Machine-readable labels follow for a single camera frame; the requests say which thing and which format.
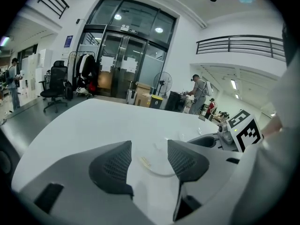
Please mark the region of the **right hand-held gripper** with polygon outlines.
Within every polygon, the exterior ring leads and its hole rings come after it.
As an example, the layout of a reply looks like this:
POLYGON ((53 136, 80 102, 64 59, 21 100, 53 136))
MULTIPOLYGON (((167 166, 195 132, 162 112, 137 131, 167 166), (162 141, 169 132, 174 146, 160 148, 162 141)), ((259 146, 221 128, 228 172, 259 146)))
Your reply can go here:
POLYGON ((244 152, 246 147, 263 140, 255 116, 240 110, 219 125, 217 134, 207 134, 191 139, 188 143, 213 148, 220 141, 223 150, 244 152))

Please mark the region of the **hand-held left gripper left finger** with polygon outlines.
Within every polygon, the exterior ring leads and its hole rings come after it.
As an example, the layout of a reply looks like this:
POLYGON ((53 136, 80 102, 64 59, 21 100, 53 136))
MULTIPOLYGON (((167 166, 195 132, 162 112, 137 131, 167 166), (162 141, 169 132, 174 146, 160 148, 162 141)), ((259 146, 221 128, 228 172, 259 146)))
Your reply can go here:
POLYGON ((124 141, 65 156, 20 193, 59 224, 154 225, 127 184, 131 148, 124 141))

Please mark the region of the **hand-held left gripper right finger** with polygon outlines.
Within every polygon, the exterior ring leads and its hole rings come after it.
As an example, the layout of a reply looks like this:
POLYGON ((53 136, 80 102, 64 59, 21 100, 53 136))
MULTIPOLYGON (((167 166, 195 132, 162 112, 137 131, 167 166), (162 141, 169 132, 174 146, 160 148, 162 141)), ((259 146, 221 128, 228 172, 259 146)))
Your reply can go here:
POLYGON ((229 180, 242 155, 241 152, 168 140, 167 158, 179 179, 173 221, 203 208, 229 180))

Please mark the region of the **clear glass bowl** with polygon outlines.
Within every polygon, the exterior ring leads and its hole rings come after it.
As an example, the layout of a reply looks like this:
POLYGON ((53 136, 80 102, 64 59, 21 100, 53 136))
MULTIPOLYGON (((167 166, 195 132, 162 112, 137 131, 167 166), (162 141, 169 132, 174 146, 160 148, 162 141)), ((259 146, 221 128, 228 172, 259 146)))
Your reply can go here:
POLYGON ((136 150, 136 158, 151 174, 162 178, 170 178, 175 175, 168 161, 168 138, 158 138, 147 141, 144 147, 136 150))

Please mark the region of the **person's right forearm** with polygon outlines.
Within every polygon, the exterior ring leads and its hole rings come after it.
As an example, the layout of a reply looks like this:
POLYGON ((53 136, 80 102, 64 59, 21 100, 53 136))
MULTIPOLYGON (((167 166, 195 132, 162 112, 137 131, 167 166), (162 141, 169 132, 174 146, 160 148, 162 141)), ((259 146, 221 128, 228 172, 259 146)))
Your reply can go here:
POLYGON ((269 123, 262 129, 262 135, 264 138, 267 138, 273 133, 280 131, 281 128, 282 128, 282 122, 278 117, 278 115, 275 114, 272 117, 272 119, 269 121, 269 123))

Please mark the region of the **black cabinet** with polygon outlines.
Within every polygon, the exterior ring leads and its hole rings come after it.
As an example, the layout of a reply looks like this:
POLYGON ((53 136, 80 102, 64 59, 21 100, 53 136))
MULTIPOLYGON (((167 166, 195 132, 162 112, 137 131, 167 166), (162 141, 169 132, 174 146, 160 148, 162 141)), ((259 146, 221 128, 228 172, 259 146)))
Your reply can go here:
POLYGON ((165 106, 165 111, 183 113, 187 99, 186 95, 171 91, 165 106))

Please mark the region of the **black bin with yellow lid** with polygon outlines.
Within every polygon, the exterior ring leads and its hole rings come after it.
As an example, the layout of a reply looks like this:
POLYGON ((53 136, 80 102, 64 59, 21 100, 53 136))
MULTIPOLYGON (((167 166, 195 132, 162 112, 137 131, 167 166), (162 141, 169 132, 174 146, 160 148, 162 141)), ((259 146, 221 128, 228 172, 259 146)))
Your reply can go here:
POLYGON ((150 106, 149 108, 160 109, 163 98, 157 95, 151 95, 150 106))

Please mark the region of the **black standing fan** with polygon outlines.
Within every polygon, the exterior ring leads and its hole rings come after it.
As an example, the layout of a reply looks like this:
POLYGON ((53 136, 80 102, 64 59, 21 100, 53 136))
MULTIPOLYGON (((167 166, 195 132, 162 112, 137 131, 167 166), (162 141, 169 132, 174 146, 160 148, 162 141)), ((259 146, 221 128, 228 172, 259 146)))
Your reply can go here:
POLYGON ((153 87, 156 89, 155 94, 166 94, 172 87, 173 80, 169 73, 160 72, 153 80, 153 87))

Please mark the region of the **large cardboard box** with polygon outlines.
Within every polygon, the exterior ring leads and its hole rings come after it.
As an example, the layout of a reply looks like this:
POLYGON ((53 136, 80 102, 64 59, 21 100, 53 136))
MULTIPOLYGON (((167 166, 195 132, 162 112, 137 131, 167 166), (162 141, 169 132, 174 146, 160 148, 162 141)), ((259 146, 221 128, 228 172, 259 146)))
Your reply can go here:
POLYGON ((137 93, 135 99, 135 106, 147 107, 149 108, 151 102, 151 94, 150 93, 137 93))

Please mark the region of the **small cardboard box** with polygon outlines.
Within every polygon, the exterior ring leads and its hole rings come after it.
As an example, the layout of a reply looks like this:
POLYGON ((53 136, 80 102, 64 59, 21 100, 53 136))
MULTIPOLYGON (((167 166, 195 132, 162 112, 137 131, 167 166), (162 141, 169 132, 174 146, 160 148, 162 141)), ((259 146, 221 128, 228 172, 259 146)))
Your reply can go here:
POLYGON ((142 94, 150 94, 151 91, 151 86, 143 84, 141 82, 136 82, 136 93, 137 95, 142 95, 142 94))

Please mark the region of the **silver suitcase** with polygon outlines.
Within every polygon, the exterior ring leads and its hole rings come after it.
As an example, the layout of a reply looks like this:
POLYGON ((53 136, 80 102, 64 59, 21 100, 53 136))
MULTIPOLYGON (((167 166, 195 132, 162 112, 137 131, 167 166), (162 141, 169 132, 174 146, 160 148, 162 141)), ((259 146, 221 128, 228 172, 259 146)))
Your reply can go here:
POLYGON ((136 99, 136 90, 132 89, 133 82, 130 82, 129 88, 127 90, 127 95, 126 95, 126 104, 128 105, 134 105, 135 104, 135 99, 136 99))

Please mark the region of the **long black balcony railing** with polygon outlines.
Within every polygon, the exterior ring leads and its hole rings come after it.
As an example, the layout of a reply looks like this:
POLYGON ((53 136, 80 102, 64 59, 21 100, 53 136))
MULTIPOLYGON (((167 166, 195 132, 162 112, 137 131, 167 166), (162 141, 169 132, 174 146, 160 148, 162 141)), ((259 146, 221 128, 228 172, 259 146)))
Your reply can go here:
POLYGON ((244 53, 285 61, 283 40, 263 35, 228 35, 196 42, 196 54, 244 53))

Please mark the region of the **white paper notice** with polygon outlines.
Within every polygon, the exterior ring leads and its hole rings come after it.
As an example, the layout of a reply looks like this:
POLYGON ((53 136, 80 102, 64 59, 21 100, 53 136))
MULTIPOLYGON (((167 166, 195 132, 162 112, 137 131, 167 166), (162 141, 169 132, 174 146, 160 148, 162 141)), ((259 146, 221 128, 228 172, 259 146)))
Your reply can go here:
POLYGON ((127 57, 126 60, 122 60, 121 68, 125 69, 127 72, 135 73, 137 65, 138 63, 134 58, 127 57))
POLYGON ((100 63, 102 72, 110 72, 111 67, 114 66, 114 57, 102 56, 100 63))

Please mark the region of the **person's black clothing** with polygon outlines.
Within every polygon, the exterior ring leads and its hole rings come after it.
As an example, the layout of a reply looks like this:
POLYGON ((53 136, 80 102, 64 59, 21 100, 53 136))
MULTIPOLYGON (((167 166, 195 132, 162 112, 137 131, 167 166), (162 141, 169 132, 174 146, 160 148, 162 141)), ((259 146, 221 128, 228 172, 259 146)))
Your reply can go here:
POLYGON ((282 27, 282 39, 286 66, 289 67, 298 50, 299 38, 285 22, 282 27))

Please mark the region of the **black office chair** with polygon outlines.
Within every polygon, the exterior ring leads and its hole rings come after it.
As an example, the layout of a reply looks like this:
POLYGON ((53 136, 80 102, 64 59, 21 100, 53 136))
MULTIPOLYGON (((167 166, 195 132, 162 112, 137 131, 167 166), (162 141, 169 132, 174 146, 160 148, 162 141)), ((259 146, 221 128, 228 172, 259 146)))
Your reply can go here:
POLYGON ((51 101, 48 102, 48 105, 43 109, 44 113, 52 106, 55 107, 55 113, 58 113, 57 104, 68 106, 67 102, 60 99, 57 100, 57 98, 63 98, 65 95, 64 83, 67 81, 67 72, 68 68, 64 65, 64 61, 57 60, 50 69, 49 88, 46 88, 46 80, 39 82, 43 86, 43 91, 40 93, 40 96, 51 99, 51 101))

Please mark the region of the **clothes rack with dark clothes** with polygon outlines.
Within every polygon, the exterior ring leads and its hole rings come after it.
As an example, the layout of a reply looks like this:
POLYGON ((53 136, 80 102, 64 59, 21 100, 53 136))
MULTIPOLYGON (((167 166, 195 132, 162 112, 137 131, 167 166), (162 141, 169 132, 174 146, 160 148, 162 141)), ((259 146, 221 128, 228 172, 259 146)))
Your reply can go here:
POLYGON ((67 80, 77 96, 92 97, 96 94, 98 66, 92 51, 74 51, 68 56, 67 80))

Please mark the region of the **glass entrance door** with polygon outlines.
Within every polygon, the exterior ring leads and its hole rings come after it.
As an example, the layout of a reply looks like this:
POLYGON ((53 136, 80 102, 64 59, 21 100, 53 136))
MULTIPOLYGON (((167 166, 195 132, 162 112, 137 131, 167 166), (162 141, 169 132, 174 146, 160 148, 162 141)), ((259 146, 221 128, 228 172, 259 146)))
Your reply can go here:
POLYGON ((134 0, 100 0, 83 27, 76 51, 92 51, 98 66, 95 95, 125 99, 130 82, 153 87, 162 72, 176 19, 165 11, 134 0), (101 57, 114 57, 110 72, 101 71, 101 57), (134 58, 135 73, 121 68, 134 58))

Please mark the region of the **white storage cabinets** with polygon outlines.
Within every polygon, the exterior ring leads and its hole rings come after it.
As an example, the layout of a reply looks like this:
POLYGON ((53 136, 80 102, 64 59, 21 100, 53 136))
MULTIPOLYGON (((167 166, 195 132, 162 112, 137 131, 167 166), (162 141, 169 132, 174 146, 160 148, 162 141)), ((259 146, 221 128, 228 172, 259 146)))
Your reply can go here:
POLYGON ((51 68, 52 50, 43 49, 40 52, 22 59, 20 89, 24 90, 28 99, 35 99, 43 91, 40 83, 51 68))

